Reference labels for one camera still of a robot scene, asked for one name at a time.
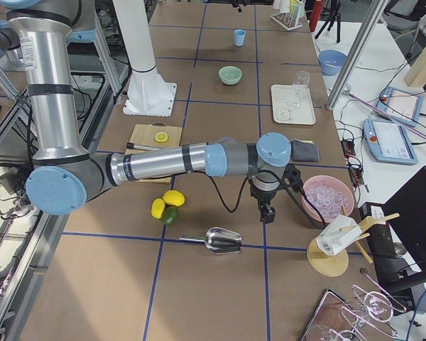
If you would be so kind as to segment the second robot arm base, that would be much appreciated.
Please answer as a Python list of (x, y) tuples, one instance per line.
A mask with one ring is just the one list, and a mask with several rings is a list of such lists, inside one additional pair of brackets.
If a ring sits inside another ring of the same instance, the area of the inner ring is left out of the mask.
[(25, 70), (20, 39), (6, 20), (0, 20), (0, 67), (6, 71)]

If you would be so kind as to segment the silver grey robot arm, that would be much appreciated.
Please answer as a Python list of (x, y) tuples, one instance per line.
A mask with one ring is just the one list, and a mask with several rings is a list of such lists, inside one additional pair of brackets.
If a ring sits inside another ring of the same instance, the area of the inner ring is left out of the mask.
[(222, 139), (157, 151), (93, 156), (80, 141), (67, 41), (71, 33), (95, 35), (92, 1), (5, 1), (7, 21), (18, 34), (38, 151), (26, 181), (31, 203), (66, 215), (125, 181), (204, 172), (246, 175), (261, 220), (272, 222), (271, 200), (283, 186), (291, 144), (270, 132), (254, 144)]

